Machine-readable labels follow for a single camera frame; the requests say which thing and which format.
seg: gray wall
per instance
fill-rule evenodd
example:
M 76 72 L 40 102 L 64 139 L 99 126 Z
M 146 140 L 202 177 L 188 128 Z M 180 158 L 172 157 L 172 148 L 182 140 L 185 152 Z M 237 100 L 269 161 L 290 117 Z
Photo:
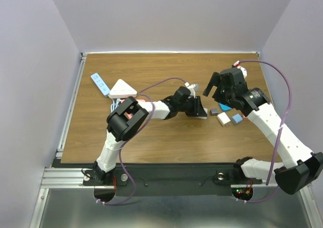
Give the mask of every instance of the gray wall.
M 52 0 L 0 0 L 0 226 L 29 227 L 79 51 Z
M 260 50 L 289 0 L 54 0 L 83 52 Z
M 261 59 L 276 64 L 286 73 L 293 91 L 287 124 L 315 152 L 322 147 L 322 0 L 291 0 L 270 35 Z M 287 106 L 284 81 L 263 66 L 275 106 L 280 114 Z M 323 214 L 323 175 L 313 183 L 316 201 Z

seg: wooden table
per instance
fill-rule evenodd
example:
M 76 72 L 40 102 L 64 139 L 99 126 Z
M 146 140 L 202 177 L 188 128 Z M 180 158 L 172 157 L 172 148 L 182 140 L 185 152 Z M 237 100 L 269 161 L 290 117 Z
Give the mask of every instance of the wooden table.
M 230 68 L 243 59 L 257 59 L 256 54 L 89 54 L 86 59 L 72 115 L 62 163 L 92 163 L 99 156 L 106 138 L 106 118 L 111 100 L 105 98 L 90 75 L 98 72 L 112 88 L 118 79 L 137 91 L 168 77 L 181 77 L 198 83 L 203 107 L 219 108 L 210 94 L 202 92 L 213 72 Z M 259 87 L 268 96 L 260 65 L 243 64 L 248 71 L 249 88 Z M 182 82 L 170 80 L 147 90 L 153 100 L 174 94 Z M 227 112 L 231 117 L 236 110 Z M 216 117 L 207 120 L 179 113 L 170 120 L 152 120 L 123 150 L 123 161 L 132 163 L 235 162 L 252 156 L 270 161 L 273 147 L 249 120 L 223 127 Z

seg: blue block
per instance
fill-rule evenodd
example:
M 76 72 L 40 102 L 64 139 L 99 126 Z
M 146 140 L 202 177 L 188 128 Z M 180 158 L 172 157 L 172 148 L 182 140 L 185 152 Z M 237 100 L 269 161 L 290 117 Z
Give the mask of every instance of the blue block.
M 228 107 L 228 106 L 226 106 L 226 105 L 224 105 L 224 104 L 221 104 L 221 103 L 219 103 L 219 106 L 220 106 L 220 108 L 221 108 L 223 111 L 228 111 L 228 110 L 230 110 L 230 109 L 231 109 L 230 107 Z
M 243 118 L 241 117 L 241 115 L 236 114 L 235 116 L 232 116 L 232 117 L 231 117 L 231 121 L 232 121 L 235 125 L 237 125 L 237 124 L 239 124 L 241 121 L 243 121 Z

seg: gray block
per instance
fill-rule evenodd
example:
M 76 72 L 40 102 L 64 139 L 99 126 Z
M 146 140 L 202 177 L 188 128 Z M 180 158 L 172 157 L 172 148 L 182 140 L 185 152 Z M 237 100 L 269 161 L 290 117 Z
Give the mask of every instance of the gray block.
M 210 115 L 211 116 L 217 116 L 220 112 L 216 109 L 216 108 L 213 108 L 210 110 Z

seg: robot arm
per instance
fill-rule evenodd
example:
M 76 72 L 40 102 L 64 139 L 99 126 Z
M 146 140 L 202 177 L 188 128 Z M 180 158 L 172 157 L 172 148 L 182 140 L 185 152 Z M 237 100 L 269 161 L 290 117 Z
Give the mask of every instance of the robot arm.
M 180 87 L 174 95 L 157 102 L 137 102 L 128 97 L 107 118 L 106 140 L 98 159 L 93 164 L 96 179 L 106 184 L 112 177 L 119 151 L 123 145 L 134 137 L 146 118 L 167 120 L 177 115 L 179 111 L 189 117 L 207 117 L 200 96 L 195 95 L 198 85 L 192 84 Z
M 217 87 L 212 98 L 240 110 L 275 145 L 281 118 L 259 88 L 248 89 L 246 76 L 246 70 L 240 66 L 214 72 L 203 95 L 208 96 L 212 87 Z M 323 168 L 323 154 L 313 153 L 286 125 L 282 128 L 278 154 L 283 163 L 275 164 L 272 177 L 275 176 L 282 190 L 294 194 L 318 177 Z M 267 179 L 270 162 L 246 157 L 236 164 L 248 178 Z

